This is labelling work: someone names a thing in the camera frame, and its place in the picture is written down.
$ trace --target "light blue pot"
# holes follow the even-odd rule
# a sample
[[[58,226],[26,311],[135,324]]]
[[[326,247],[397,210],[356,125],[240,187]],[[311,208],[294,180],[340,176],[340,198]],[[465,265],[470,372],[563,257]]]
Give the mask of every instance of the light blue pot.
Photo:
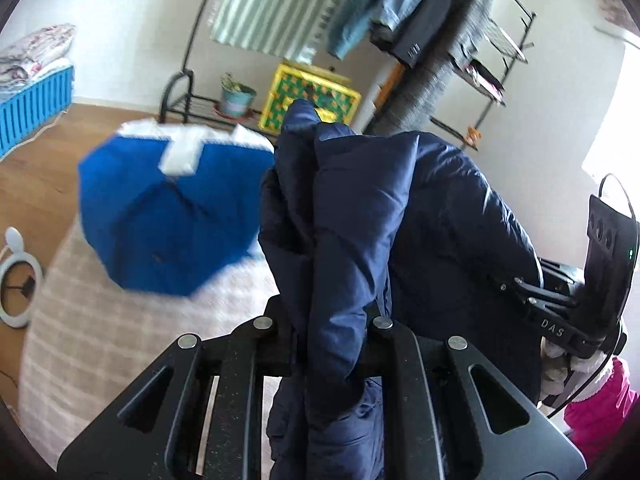
[[[247,115],[254,98],[255,90],[248,86],[243,85],[241,92],[229,92],[223,88],[220,112],[231,117],[244,117]]]

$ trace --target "white glove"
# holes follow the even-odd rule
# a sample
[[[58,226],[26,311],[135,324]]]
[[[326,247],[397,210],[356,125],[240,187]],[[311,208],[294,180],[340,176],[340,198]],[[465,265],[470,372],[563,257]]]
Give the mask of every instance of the white glove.
[[[591,377],[591,374],[597,370],[606,357],[604,352],[597,350],[596,353],[589,359],[580,359],[576,356],[566,355],[558,345],[548,341],[546,338],[542,339],[542,384],[540,399],[545,399],[546,396],[557,396],[564,391],[564,381],[567,378],[568,371],[580,372],[579,380],[572,388],[569,395],[573,394],[584,382]],[[575,397],[572,402],[579,402],[580,400],[588,399],[594,396],[604,386],[604,383],[611,377],[613,373],[613,361],[605,365],[600,371],[597,377],[588,384],[583,391]]]

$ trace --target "plaid bedsheet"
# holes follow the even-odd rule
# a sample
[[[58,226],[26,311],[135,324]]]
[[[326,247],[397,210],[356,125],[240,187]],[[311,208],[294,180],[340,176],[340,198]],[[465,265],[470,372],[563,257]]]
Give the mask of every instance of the plaid bedsheet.
[[[263,258],[226,267],[192,298],[122,290],[76,221],[33,300],[20,372],[22,430],[55,468],[65,447],[178,336],[230,333],[263,313],[274,294]],[[263,427],[278,384],[268,379]],[[269,454],[263,435],[263,478]]]

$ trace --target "blue storage basket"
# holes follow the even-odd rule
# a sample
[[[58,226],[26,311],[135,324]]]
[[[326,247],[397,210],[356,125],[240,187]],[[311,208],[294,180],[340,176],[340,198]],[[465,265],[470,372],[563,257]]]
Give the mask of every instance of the blue storage basket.
[[[71,104],[72,66],[53,72],[0,104],[0,156]]]

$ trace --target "triangular cutout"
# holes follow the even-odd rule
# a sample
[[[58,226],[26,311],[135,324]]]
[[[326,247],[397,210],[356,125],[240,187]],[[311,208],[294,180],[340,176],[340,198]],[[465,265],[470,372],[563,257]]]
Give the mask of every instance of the triangular cutout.
[[[529,413],[484,368],[471,368],[471,378],[478,390],[491,431],[503,434],[529,422]]]
[[[120,410],[118,419],[128,428],[151,433],[173,376],[174,369],[165,366]]]

